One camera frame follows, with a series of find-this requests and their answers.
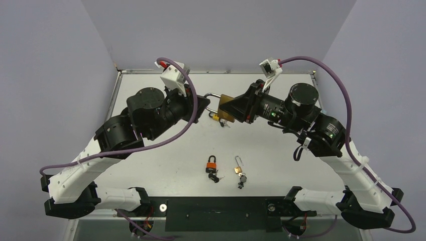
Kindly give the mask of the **large brass padlock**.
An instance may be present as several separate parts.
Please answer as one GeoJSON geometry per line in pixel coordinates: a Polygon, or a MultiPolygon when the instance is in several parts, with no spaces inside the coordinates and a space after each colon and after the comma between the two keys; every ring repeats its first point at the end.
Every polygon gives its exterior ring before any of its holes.
{"type": "Polygon", "coordinates": [[[218,118],[223,119],[225,121],[228,121],[228,122],[231,122],[231,123],[235,122],[236,119],[231,114],[229,114],[228,112],[223,110],[223,105],[225,103],[228,103],[231,100],[234,100],[234,97],[231,97],[231,96],[228,96],[228,95],[225,95],[225,94],[219,95],[219,94],[211,93],[211,92],[205,94],[204,97],[205,98],[216,97],[216,98],[219,99],[217,110],[213,110],[209,107],[206,107],[205,109],[207,111],[216,114],[218,116],[218,118]]]}

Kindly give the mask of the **yellow padlock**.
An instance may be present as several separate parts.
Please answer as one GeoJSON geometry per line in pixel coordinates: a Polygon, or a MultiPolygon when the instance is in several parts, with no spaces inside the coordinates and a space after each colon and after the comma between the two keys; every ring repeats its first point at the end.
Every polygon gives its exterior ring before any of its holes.
{"type": "Polygon", "coordinates": [[[208,116],[213,119],[214,121],[217,121],[222,128],[229,128],[228,121],[222,118],[219,118],[219,116],[216,113],[209,112],[208,116]]]}

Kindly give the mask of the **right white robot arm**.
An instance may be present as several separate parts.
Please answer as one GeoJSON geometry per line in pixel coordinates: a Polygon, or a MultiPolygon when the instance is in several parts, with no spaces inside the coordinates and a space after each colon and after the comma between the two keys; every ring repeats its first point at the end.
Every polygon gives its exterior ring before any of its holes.
{"type": "Polygon", "coordinates": [[[299,146],[294,160],[300,159],[303,150],[310,151],[329,165],[345,186],[334,192],[294,186],[284,197],[284,212],[294,216],[335,214],[360,229],[389,228],[395,217],[391,207],[402,199],[403,192],[382,184],[366,157],[351,158],[346,146],[353,146],[353,142],[346,141],[346,130],[337,119],[317,107],[317,89],[297,83],[281,100],[263,92],[264,84],[257,80],[244,94],[220,103],[218,109],[242,123],[264,118],[283,133],[295,135],[299,146]]]}

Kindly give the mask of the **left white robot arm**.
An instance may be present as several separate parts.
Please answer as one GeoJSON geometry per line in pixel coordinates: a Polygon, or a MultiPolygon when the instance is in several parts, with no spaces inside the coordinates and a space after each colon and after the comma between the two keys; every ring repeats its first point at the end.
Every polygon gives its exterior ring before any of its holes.
{"type": "Polygon", "coordinates": [[[130,150],[142,148],[180,120],[196,123],[210,100],[184,93],[146,87],[127,98],[127,106],[109,118],[76,159],[55,175],[43,174],[41,187],[49,194],[44,203],[47,216],[77,219],[99,209],[120,209],[143,216],[151,202],[142,187],[105,188],[95,179],[112,165],[126,159],[130,150]]]}

